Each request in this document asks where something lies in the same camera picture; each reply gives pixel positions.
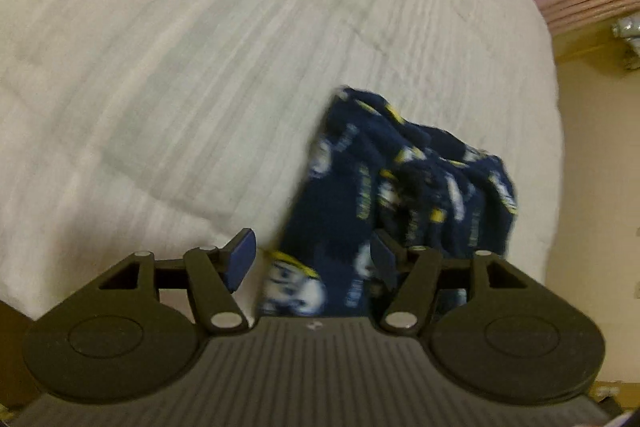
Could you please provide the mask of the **white ribbed bedspread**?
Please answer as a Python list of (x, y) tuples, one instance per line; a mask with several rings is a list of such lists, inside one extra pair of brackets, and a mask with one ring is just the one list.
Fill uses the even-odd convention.
[(1, 0), (1, 298), (40, 317), (139, 249), (270, 245), (342, 86), (502, 158), (546, 273), (563, 133), (534, 0)]

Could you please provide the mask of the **silver puffer jacket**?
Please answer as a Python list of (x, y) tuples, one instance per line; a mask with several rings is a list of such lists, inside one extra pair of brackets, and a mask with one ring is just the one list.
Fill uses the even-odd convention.
[(615, 39), (625, 43), (623, 66), (628, 70), (640, 68), (640, 13), (619, 18), (611, 27)]

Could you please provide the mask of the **navy patterned fleece garment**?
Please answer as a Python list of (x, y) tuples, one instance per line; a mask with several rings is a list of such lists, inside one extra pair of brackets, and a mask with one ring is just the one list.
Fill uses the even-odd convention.
[(358, 317), (381, 271), (372, 236), (447, 258), (502, 256), (518, 215), (500, 157), (402, 118), (385, 98), (342, 88), (311, 147), (306, 179), (262, 286), (262, 313)]

